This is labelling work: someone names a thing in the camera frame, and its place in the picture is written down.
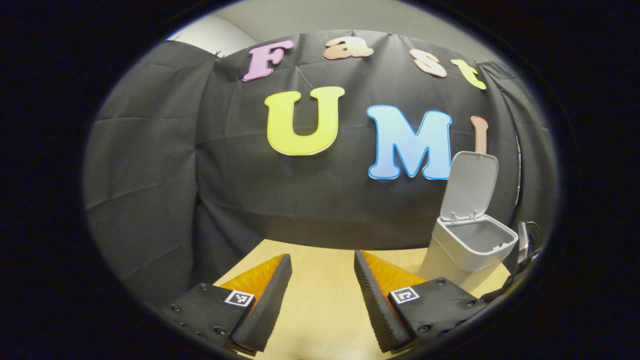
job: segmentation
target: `pink letter f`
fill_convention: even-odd
[[[293,45],[293,41],[284,40],[274,44],[256,47],[249,51],[251,54],[249,72],[243,76],[242,80],[251,81],[269,76],[273,72],[273,69],[267,66],[267,62],[271,61],[273,65],[280,63],[284,57],[284,51],[282,48],[291,49]]]

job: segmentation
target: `screw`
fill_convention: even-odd
[[[213,332],[215,332],[216,334],[220,335],[220,336],[224,336],[227,335],[227,331],[225,329],[222,329],[219,326],[214,326],[213,327]]]

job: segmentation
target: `wooden table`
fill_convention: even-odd
[[[421,270],[421,276],[425,277],[425,266],[420,268],[427,248],[368,251],[407,271]],[[377,360],[394,356],[390,352],[383,354],[376,341],[353,270],[353,250],[265,239],[214,285],[221,285],[283,253],[291,255],[293,274],[278,321],[264,352],[258,352],[255,357],[241,355],[277,360]],[[502,287],[507,276],[508,270],[499,263],[458,286],[480,297]]]

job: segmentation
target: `white trash can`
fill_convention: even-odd
[[[478,272],[500,263],[511,252],[518,242],[518,234],[484,213],[497,176],[498,159],[495,156],[461,151],[453,157],[440,216],[419,275],[433,279],[457,274],[450,280],[460,282],[468,272]],[[432,251],[435,247],[443,251]],[[443,253],[458,269],[444,269],[446,260],[433,258]],[[440,269],[429,263],[439,264]]]

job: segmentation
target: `foam letter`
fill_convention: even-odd
[[[476,129],[476,152],[486,154],[486,130],[489,123],[483,117],[472,116],[471,124]]]
[[[334,59],[344,59],[349,56],[361,58],[373,54],[373,49],[367,46],[363,38],[342,37],[327,41],[324,46],[330,46],[324,50],[324,57]]]
[[[447,71],[439,64],[440,60],[432,54],[425,53],[422,50],[411,49],[409,53],[414,58],[414,63],[418,65],[420,70],[435,76],[444,78],[447,75]]]
[[[440,111],[427,111],[417,133],[395,106],[375,105],[367,115],[376,122],[378,146],[376,164],[369,168],[373,179],[395,179],[400,168],[394,163],[394,150],[398,152],[407,175],[414,177],[420,169],[424,155],[429,151],[422,175],[427,179],[446,180],[451,171],[449,124],[451,117]]]
[[[264,100],[269,107],[267,139],[275,151],[285,155],[313,155],[333,144],[338,135],[338,98],[344,95],[344,89],[326,86],[315,88],[310,94],[318,99],[318,128],[307,136],[293,131],[293,108],[300,100],[299,92],[280,92]]]
[[[478,89],[486,89],[486,85],[477,79],[476,74],[478,73],[478,71],[474,68],[472,68],[471,66],[469,66],[467,64],[467,62],[465,60],[451,60],[451,62],[460,68],[460,71],[462,71],[462,76],[465,77],[465,79],[467,79],[467,81],[469,83],[471,83],[471,85],[477,87]]]
[[[242,80],[251,81],[269,76],[273,69],[267,66],[267,62],[271,61],[273,65],[279,64],[284,57],[282,48],[291,49],[293,46],[293,41],[284,40],[249,50],[251,63],[249,64],[249,71],[243,76]]]

